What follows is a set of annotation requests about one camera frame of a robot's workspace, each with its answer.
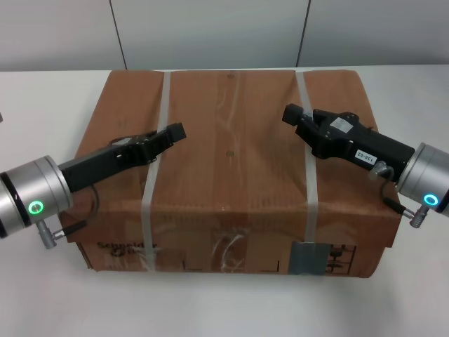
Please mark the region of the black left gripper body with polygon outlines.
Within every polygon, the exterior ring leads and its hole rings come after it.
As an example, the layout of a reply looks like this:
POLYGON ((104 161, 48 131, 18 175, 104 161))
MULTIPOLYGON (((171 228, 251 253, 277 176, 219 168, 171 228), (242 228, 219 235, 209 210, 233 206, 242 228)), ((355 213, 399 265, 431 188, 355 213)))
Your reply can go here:
POLYGON ((69 190, 77 192, 122 171, 146 166, 156 156, 147 143, 156 132, 114 139, 107 146, 61 164, 61 172, 69 190))

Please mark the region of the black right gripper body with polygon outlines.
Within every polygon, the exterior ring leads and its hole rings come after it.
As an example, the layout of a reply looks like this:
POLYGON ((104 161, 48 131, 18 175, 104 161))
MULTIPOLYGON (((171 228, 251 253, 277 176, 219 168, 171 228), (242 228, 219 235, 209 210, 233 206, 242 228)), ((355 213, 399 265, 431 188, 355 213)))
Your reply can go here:
POLYGON ((366 170, 382 161, 393 168, 397 181, 415 149, 361 124, 351 112, 314 110, 312 115, 297 110, 296 134, 319 159, 340 158, 366 170))

